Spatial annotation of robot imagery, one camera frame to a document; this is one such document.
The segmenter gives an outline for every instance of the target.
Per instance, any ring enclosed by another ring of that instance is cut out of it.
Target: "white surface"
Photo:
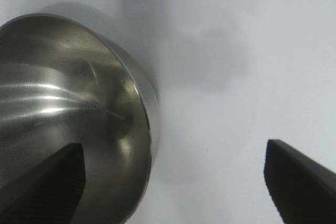
[[[157,80],[160,150],[128,223],[282,223],[269,138],[336,170],[335,0],[0,0],[0,23],[32,12],[83,23]]]

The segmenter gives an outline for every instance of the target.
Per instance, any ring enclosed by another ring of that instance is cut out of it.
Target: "metal bowl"
[[[33,14],[0,29],[0,187],[68,143],[86,186],[71,223],[122,223],[139,204],[158,137],[157,99],[132,58],[68,19]]]

